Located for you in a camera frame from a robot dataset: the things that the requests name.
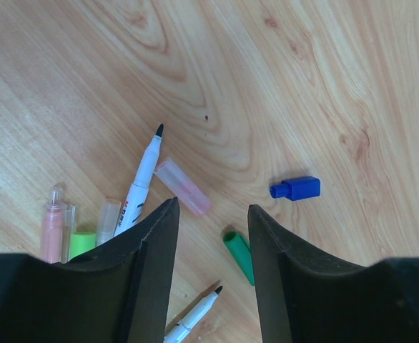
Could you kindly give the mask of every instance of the marker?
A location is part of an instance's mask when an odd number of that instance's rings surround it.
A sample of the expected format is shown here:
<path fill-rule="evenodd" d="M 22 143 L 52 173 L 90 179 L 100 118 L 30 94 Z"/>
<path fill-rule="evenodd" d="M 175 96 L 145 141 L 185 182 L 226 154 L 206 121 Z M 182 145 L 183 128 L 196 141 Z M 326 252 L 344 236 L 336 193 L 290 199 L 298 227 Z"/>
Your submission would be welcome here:
<path fill-rule="evenodd" d="M 114 236 L 133 227 L 138 222 L 139 216 L 141 216 L 141 211 L 149 192 L 149 184 L 159 159 L 163 131 L 164 125 L 160 124 L 154 137 L 152 137 L 151 143 L 144 152 L 135 180 L 130 186 L 129 193 L 125 199 L 125 205 L 121 211 Z"/>
<path fill-rule="evenodd" d="M 184 318 L 182 318 L 172 331 L 164 338 L 164 343 L 180 343 L 192 331 L 195 325 L 206 315 L 216 301 L 222 286 L 219 286 L 211 294 L 198 302 Z"/>

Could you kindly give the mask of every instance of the blue plastic object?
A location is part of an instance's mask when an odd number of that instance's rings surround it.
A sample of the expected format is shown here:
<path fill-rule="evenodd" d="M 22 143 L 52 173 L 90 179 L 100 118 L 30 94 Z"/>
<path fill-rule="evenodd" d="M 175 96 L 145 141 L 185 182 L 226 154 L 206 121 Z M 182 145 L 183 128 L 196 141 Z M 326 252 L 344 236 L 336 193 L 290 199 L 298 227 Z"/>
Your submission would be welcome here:
<path fill-rule="evenodd" d="M 321 181 L 315 177 L 298 177 L 281 181 L 270 187 L 272 198 L 288 198 L 293 202 L 318 197 L 321 194 Z"/>

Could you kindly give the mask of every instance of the wooden table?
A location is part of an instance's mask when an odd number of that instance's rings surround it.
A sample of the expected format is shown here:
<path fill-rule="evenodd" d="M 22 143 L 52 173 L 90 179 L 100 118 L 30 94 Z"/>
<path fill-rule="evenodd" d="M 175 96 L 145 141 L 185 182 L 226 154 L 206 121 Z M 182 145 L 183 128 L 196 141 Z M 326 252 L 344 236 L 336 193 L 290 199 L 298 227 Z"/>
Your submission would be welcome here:
<path fill-rule="evenodd" d="M 225 287 L 188 342 L 261 340 L 222 243 L 249 204 L 358 264 L 419 255 L 419 1 L 0 0 L 0 252 L 38 254 L 59 181 L 93 229 L 160 123 L 213 203 L 182 208 L 168 322 Z M 320 198 L 270 198 L 305 174 Z"/>

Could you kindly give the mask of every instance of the transparent cap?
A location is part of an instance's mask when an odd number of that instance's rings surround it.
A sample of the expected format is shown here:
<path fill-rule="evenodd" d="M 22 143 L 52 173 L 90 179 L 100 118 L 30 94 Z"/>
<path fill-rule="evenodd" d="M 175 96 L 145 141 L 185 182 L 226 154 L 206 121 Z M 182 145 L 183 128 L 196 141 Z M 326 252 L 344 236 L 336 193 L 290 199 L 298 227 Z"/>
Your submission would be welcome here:
<path fill-rule="evenodd" d="M 203 217 L 208 212 L 211 201 L 172 159 L 165 159 L 159 164 L 155 169 L 155 174 L 192 213 Z"/>
<path fill-rule="evenodd" d="M 109 241 L 114 236 L 121 205 L 118 200 L 104 200 L 97 225 L 97 246 Z"/>

